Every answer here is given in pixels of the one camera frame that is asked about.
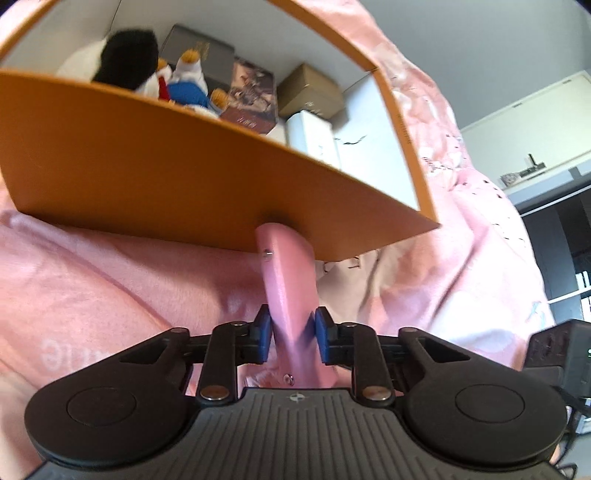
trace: round black pad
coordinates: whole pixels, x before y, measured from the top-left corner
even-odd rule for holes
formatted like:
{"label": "round black pad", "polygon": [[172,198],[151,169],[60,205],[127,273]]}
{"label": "round black pad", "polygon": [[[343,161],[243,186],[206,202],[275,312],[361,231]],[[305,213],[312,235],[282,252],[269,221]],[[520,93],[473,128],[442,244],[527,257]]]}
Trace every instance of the round black pad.
{"label": "round black pad", "polygon": [[108,468],[169,445],[185,425],[187,406],[151,365],[113,362],[42,388],[27,405],[25,426],[43,457]]}
{"label": "round black pad", "polygon": [[74,420],[89,427],[105,427],[119,423],[135,410],[135,397],[112,387],[89,388],[77,393],[68,402],[67,410]]}
{"label": "round black pad", "polygon": [[425,447],[481,469],[550,457],[566,425],[553,389],[488,361],[440,364],[429,373],[404,397],[404,418]]}
{"label": "round black pad", "polygon": [[499,385],[473,385],[456,396],[456,407],[472,420],[505,423],[516,419],[525,409],[517,392]]}

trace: logo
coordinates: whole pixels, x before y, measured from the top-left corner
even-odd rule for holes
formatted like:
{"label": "logo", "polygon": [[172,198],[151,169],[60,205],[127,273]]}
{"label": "logo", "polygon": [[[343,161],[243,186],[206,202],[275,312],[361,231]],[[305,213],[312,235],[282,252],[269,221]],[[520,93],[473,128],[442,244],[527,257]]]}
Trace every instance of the logo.
{"label": "logo", "polygon": [[299,402],[301,402],[302,400],[305,400],[305,399],[306,399],[306,396],[304,394],[300,393],[300,392],[298,392],[298,393],[292,393],[290,395],[290,400],[291,401],[294,401],[295,403],[299,403]]}

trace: gray box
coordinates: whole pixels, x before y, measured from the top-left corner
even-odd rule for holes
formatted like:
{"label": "gray box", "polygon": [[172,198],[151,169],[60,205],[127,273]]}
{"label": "gray box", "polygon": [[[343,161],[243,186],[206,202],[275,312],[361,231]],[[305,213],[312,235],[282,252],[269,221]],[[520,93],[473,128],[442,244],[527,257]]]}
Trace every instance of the gray box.
{"label": "gray box", "polygon": [[209,92],[216,88],[229,92],[234,70],[234,47],[176,24],[164,40],[160,56],[176,65],[179,57],[189,48],[201,54],[201,67]]}

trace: pink plastic arm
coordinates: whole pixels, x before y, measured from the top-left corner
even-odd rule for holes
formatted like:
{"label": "pink plastic arm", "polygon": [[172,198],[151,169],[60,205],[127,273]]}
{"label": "pink plastic arm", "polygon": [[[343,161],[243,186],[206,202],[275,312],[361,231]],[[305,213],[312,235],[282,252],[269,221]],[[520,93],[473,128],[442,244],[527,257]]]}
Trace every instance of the pink plastic arm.
{"label": "pink plastic arm", "polygon": [[320,361],[313,313],[319,306],[314,252],[296,231],[280,223],[256,229],[273,334],[286,387],[331,388],[334,367]]}

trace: brown cardboard box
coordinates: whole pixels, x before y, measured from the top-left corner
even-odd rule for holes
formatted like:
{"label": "brown cardboard box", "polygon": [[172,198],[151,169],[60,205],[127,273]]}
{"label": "brown cardboard box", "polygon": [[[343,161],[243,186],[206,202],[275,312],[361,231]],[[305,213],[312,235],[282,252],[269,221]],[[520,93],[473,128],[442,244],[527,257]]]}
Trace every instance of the brown cardboard box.
{"label": "brown cardboard box", "polygon": [[305,63],[277,87],[277,101],[283,118],[308,110],[328,120],[345,108],[339,86]]}

